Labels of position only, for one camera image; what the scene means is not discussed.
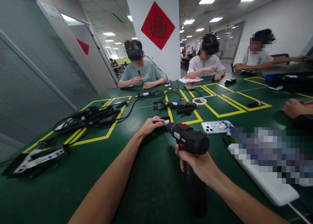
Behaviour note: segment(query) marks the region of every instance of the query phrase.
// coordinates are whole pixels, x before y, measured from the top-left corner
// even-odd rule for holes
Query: white phone case
[[[229,131],[229,127],[234,127],[229,121],[206,121],[201,123],[203,132],[205,134],[217,134],[217,133],[226,133]]]

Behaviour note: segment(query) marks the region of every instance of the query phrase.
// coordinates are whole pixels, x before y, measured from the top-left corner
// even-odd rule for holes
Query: red decoration
[[[172,35],[175,26],[162,9],[153,3],[141,31],[161,50]]]
[[[78,41],[79,45],[82,47],[82,50],[84,51],[84,53],[85,53],[86,55],[88,55],[88,52],[89,52],[89,45],[86,44],[86,43],[84,43],[84,42],[82,42],[82,41],[80,41],[79,39],[78,39],[77,41]]]

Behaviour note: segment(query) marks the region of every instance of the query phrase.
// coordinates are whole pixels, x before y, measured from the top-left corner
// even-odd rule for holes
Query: white shirt
[[[234,66],[237,63],[241,63],[243,65],[260,65],[264,64],[266,62],[273,61],[274,57],[267,54],[266,51],[259,51],[257,54],[252,54],[250,49],[244,49],[240,52],[237,52],[235,60],[234,60]]]
[[[216,55],[212,55],[207,61],[200,60],[200,57],[196,55],[189,61],[189,68],[187,71],[187,76],[191,72],[194,72],[196,70],[200,70],[209,66],[215,66],[217,73],[225,69],[225,67],[221,64],[221,62],[219,61],[219,58]],[[214,73],[204,72],[199,77],[211,76],[211,75],[214,75]]]

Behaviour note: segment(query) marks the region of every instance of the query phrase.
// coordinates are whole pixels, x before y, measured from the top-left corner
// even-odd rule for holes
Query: chinese character
[[[150,22],[151,27],[149,28],[152,32],[153,37],[165,38],[166,37],[166,24],[162,22],[163,16],[159,16],[156,13],[156,17],[153,19],[153,24]]]

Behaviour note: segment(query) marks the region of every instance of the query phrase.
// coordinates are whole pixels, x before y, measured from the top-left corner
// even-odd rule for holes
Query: green t-shirt
[[[152,61],[146,61],[146,65],[143,68],[137,68],[134,63],[127,65],[120,81],[127,81],[133,77],[139,77],[138,69],[140,70],[142,82],[135,84],[134,86],[142,86],[143,83],[160,80],[162,77],[166,76],[152,63]]]

